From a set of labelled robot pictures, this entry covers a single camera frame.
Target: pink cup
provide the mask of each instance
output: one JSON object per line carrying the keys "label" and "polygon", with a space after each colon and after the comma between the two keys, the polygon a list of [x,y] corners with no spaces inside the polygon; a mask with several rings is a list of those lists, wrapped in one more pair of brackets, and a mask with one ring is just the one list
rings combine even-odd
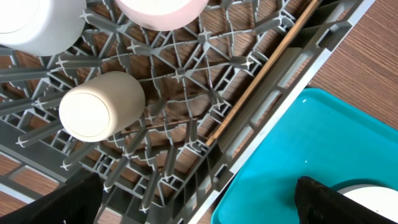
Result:
{"label": "pink cup", "polygon": [[120,10],[147,29],[167,31],[192,22],[208,0],[116,0]]}

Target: wooden stick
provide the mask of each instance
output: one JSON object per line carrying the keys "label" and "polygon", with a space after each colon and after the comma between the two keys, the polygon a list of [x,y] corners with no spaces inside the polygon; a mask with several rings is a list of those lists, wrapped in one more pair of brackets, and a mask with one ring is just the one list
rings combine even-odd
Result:
{"label": "wooden stick", "polygon": [[276,62],[276,60],[279,58],[279,56],[282,54],[282,52],[287,48],[287,46],[291,43],[293,38],[300,32],[301,28],[304,26],[304,24],[308,21],[312,13],[315,11],[315,9],[318,7],[320,4],[320,0],[312,0],[310,4],[307,6],[307,8],[304,10],[303,14],[300,16],[300,18],[297,20],[295,25],[289,30],[289,32],[286,34],[282,42],[278,45],[274,53],[271,55],[269,60],[266,62],[266,64],[263,66],[263,68],[260,70],[260,72],[257,74],[253,82],[249,85],[249,87],[246,89],[246,91],[243,93],[243,95],[240,97],[238,102],[234,105],[232,110],[228,113],[227,117],[225,117],[224,121],[221,123],[221,125],[218,127],[218,129],[214,132],[214,134],[207,140],[206,144],[208,146],[212,145],[215,139],[218,139],[220,134],[224,131],[224,129],[227,127],[227,125],[231,122],[232,118],[234,115],[238,112],[242,104],[246,101],[250,93],[255,89],[258,83],[262,80],[264,75],[269,71],[271,66]]}

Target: blue plastic tray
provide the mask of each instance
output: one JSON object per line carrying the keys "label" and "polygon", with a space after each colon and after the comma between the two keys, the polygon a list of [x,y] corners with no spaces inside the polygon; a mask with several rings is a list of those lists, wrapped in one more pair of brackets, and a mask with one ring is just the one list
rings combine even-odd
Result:
{"label": "blue plastic tray", "polygon": [[319,89],[306,89],[236,175],[211,222],[299,223],[297,179],[335,190],[377,184],[398,190],[398,132]]}

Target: white round object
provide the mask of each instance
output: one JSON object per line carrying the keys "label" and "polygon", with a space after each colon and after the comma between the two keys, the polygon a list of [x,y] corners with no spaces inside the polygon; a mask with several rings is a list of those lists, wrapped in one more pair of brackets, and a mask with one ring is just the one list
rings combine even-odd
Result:
{"label": "white round object", "polygon": [[358,204],[398,222],[398,191],[376,185],[354,185],[338,191]]}
{"label": "white round object", "polygon": [[181,28],[204,10],[208,0],[116,0],[133,22],[152,30]]}
{"label": "white round object", "polygon": [[85,7],[85,0],[0,0],[0,44],[36,56],[59,54],[81,36]]}
{"label": "white round object", "polygon": [[97,142],[135,122],[144,108],[139,82],[124,72],[108,72],[71,89],[62,98],[59,115],[73,137]]}

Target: teal tray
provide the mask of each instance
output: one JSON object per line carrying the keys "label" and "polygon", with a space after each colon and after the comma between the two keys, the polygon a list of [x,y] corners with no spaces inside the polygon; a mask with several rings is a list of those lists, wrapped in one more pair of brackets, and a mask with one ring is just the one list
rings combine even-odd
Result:
{"label": "teal tray", "polygon": [[213,224],[299,223],[303,175],[335,189],[377,184],[398,190],[398,132],[319,89],[306,89],[236,175]]}

